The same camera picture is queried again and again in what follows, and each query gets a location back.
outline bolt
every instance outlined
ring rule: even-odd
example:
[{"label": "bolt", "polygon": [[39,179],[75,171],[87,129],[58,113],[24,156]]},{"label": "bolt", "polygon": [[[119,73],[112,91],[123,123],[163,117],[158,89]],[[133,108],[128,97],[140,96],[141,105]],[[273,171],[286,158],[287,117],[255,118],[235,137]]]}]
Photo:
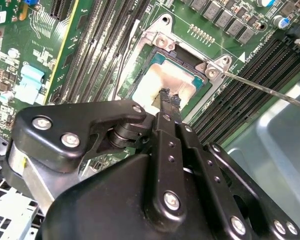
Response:
[{"label": "bolt", "polygon": [[216,76],[216,74],[217,74],[217,72],[213,69],[208,71],[209,78],[214,78]]},{"label": "bolt", "polygon": [[78,147],[80,144],[79,137],[74,133],[66,133],[65,135],[63,135],[61,137],[61,142],[69,148]]},{"label": "bolt", "polygon": [[216,145],[212,145],[213,150],[215,150],[216,152],[220,153],[220,148],[217,147]]},{"label": "bolt", "polygon": [[191,127],[189,127],[188,125],[185,125],[185,130],[187,130],[188,132],[192,132],[192,129],[191,129]]},{"label": "bolt", "polygon": [[286,234],[286,230],[285,230],[284,226],[282,226],[282,224],[278,220],[275,220],[273,223],[279,233],[281,233],[283,235]]},{"label": "bolt", "polygon": [[171,121],[171,118],[169,117],[169,115],[165,114],[163,115],[163,118],[167,121]]},{"label": "bolt", "polygon": [[164,194],[164,203],[166,204],[166,206],[173,210],[173,211],[176,211],[179,209],[180,207],[180,202],[179,202],[179,199],[178,197],[173,194],[172,192],[169,192],[167,191],[165,194]]},{"label": "bolt", "polygon": [[240,234],[240,235],[246,234],[246,228],[239,218],[237,218],[236,216],[231,217],[231,223],[232,223],[234,230],[238,234]]},{"label": "bolt", "polygon": [[291,222],[286,222],[286,226],[288,227],[288,229],[290,230],[290,232],[294,235],[298,235],[298,231],[295,228],[295,226],[293,226],[293,224]]},{"label": "bolt", "polygon": [[32,125],[39,130],[48,130],[51,128],[52,123],[44,117],[37,117],[33,119]]},{"label": "bolt", "polygon": [[141,107],[139,107],[139,106],[137,106],[137,105],[133,105],[132,108],[133,108],[133,110],[135,110],[137,113],[142,113]]}]

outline hex bolt head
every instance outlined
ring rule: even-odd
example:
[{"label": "hex bolt head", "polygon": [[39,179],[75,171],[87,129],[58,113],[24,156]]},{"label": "hex bolt head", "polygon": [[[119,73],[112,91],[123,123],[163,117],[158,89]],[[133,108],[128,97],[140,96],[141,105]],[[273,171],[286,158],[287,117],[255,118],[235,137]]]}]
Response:
[{"label": "hex bolt head", "polygon": [[242,223],[242,221],[239,218],[237,218],[236,216],[231,217],[231,223],[232,223],[234,230],[238,234],[240,234],[240,235],[246,234],[245,225]]},{"label": "hex bolt head", "polygon": [[176,211],[176,210],[178,210],[178,209],[180,208],[180,202],[179,202],[179,199],[178,199],[178,197],[177,197],[175,194],[173,194],[172,192],[167,191],[167,192],[164,194],[163,199],[164,199],[165,205],[166,205],[169,209],[171,209],[171,210],[173,210],[173,211]]},{"label": "hex bolt head", "polygon": [[39,130],[48,130],[52,127],[51,121],[44,117],[37,117],[33,119],[32,125]]},{"label": "hex bolt head", "polygon": [[282,226],[281,222],[279,222],[278,220],[275,220],[273,223],[279,233],[281,233],[283,235],[286,234],[286,230],[285,230],[284,226]]},{"label": "hex bolt head", "polygon": [[74,133],[66,133],[61,137],[61,142],[69,148],[75,148],[79,146],[80,139]]},{"label": "hex bolt head", "polygon": [[288,227],[289,231],[294,234],[294,235],[298,235],[298,231],[295,228],[295,226],[293,226],[293,224],[291,222],[286,222],[286,226]]}]

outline gray metal panel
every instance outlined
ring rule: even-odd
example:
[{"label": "gray metal panel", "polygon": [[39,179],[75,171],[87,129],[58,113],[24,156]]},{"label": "gray metal panel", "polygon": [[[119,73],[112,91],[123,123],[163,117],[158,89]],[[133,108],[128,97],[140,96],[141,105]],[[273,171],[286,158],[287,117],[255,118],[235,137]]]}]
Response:
[{"label": "gray metal panel", "polygon": [[300,108],[278,100],[226,150],[300,227]]}]

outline metal rod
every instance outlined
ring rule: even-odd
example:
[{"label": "metal rod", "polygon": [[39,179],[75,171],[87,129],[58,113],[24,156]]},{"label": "metal rod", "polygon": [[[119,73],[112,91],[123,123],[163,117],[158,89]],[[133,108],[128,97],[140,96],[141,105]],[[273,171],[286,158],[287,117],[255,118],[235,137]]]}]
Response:
[{"label": "metal rod", "polygon": [[259,89],[259,90],[261,90],[261,91],[263,91],[263,92],[265,92],[267,94],[270,94],[272,96],[278,97],[278,98],[280,98],[280,99],[282,99],[284,101],[287,101],[288,103],[291,103],[291,104],[294,104],[294,105],[300,107],[300,101],[298,101],[298,100],[296,100],[296,99],[294,99],[292,97],[284,95],[284,94],[282,94],[280,92],[277,92],[277,91],[272,90],[270,88],[267,88],[265,86],[261,86],[261,85],[255,83],[255,82],[246,80],[246,79],[244,79],[244,78],[242,78],[240,76],[234,75],[234,74],[232,74],[230,72],[224,72],[223,74],[226,75],[226,76],[228,76],[228,77],[230,77],[230,78],[233,78],[233,79],[235,79],[235,80],[237,80],[237,81],[239,81],[241,83],[247,84],[247,85],[249,85],[251,87],[254,87],[256,89]]},{"label": "metal rod", "polygon": [[116,77],[115,86],[114,86],[114,90],[113,90],[112,100],[115,100],[115,98],[116,98],[116,95],[117,95],[117,92],[118,92],[118,88],[119,88],[120,79],[121,79],[121,74],[122,74],[123,69],[124,69],[124,65],[125,65],[125,61],[126,61],[126,58],[127,58],[127,55],[128,55],[128,51],[129,51],[130,45],[131,45],[131,41],[132,41],[132,38],[134,37],[136,31],[137,31],[139,23],[140,23],[140,20],[136,19],[134,21],[133,27],[131,29],[131,32],[130,32],[130,35],[129,35],[129,39],[128,39],[128,43],[126,45],[126,49],[125,49],[125,51],[123,53],[123,56],[122,56],[122,59],[121,59],[121,62],[120,62],[120,66],[119,66],[119,70],[118,70],[118,75]]}]

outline motherboard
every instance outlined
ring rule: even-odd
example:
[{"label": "motherboard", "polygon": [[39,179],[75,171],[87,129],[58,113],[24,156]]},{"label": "motherboard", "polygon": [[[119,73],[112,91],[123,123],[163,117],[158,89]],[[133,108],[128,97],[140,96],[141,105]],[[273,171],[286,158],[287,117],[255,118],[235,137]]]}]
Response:
[{"label": "motherboard", "polygon": [[0,0],[7,140],[23,108],[130,98],[155,115],[169,88],[203,144],[226,143],[275,99],[218,68],[286,92],[300,79],[300,0]]}]

